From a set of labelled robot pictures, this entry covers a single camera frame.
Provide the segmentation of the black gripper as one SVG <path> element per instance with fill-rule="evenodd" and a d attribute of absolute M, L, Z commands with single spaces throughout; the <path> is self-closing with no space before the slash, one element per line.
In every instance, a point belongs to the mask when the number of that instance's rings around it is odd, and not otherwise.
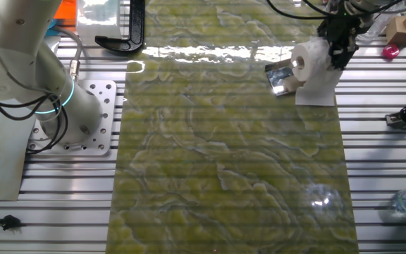
<path fill-rule="evenodd" d="M 317 33 L 329 44 L 328 55 L 334 69 L 344 70 L 357 50 L 355 38 L 363 10 L 360 1 L 329 1 L 326 5 L 326 18 Z"/>

